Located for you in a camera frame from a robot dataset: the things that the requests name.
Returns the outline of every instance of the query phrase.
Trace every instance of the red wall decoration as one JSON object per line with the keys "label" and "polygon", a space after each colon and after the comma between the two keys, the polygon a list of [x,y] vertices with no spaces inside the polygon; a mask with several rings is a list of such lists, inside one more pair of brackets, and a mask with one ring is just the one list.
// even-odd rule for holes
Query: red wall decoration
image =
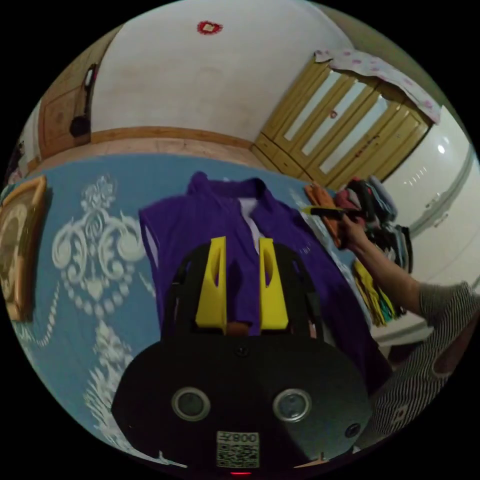
{"label": "red wall decoration", "polygon": [[224,26],[213,21],[201,21],[196,26],[196,31],[202,35],[215,35],[223,30]]}

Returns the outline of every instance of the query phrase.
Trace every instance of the gold picture frame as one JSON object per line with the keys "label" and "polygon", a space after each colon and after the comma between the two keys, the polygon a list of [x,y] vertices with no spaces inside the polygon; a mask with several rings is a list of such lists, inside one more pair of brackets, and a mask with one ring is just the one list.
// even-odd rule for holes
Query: gold picture frame
{"label": "gold picture frame", "polygon": [[47,178],[16,187],[0,206],[0,281],[10,319],[31,319],[37,259],[46,214]]}

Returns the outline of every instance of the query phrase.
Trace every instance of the pink floral fabric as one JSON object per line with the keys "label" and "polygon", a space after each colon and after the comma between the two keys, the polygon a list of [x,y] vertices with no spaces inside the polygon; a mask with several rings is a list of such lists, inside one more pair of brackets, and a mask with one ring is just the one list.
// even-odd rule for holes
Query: pink floral fabric
{"label": "pink floral fabric", "polygon": [[328,62],[336,70],[350,70],[365,77],[378,77],[402,89],[407,97],[436,124],[440,122],[441,106],[411,78],[377,56],[359,50],[317,50],[315,61]]}
{"label": "pink floral fabric", "polygon": [[22,172],[20,171],[19,168],[17,168],[11,173],[10,177],[8,178],[8,184],[9,185],[16,184],[22,179],[22,177],[23,177]]}

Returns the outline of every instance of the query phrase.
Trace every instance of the frosted glass panel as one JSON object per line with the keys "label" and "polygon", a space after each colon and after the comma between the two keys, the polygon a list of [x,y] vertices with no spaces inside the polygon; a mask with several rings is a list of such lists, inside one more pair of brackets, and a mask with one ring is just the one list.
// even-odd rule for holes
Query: frosted glass panel
{"label": "frosted glass panel", "polygon": [[387,111],[389,102],[381,95],[375,105],[355,125],[342,143],[320,165],[320,170],[328,174],[342,158],[355,146],[355,144],[373,127],[374,123]]}
{"label": "frosted glass panel", "polygon": [[360,81],[356,81],[345,96],[333,107],[336,115],[331,118],[330,115],[321,123],[316,129],[315,133],[310,137],[310,140],[303,146],[301,151],[304,155],[310,155],[314,148],[320,143],[329,130],[337,123],[339,118],[345,113],[345,111],[352,105],[357,97],[363,92],[367,85]]}
{"label": "frosted glass panel", "polygon": [[295,134],[300,130],[302,125],[306,122],[307,118],[315,110],[315,107],[322,101],[324,96],[329,92],[329,90],[335,85],[335,82],[342,76],[341,73],[337,71],[331,71],[326,78],[326,80],[318,87],[318,90],[313,94],[311,99],[305,105],[303,110],[300,112],[295,121],[291,124],[291,127],[288,129],[284,135],[285,139],[290,141],[295,136]]}

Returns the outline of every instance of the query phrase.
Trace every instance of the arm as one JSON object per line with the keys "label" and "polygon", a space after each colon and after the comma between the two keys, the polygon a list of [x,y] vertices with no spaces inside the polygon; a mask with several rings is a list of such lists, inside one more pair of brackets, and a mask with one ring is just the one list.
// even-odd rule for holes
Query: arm
{"label": "arm", "polygon": [[344,216],[340,227],[349,248],[368,270],[374,282],[399,307],[424,318],[435,327],[449,304],[456,302],[452,324],[463,328],[480,308],[480,297],[469,285],[440,286],[420,283],[390,261],[365,235],[364,229]]}
{"label": "arm", "polygon": [[340,224],[349,248],[368,270],[373,281],[390,300],[404,309],[421,315],[420,283],[390,261],[365,235],[364,229],[344,215]]}

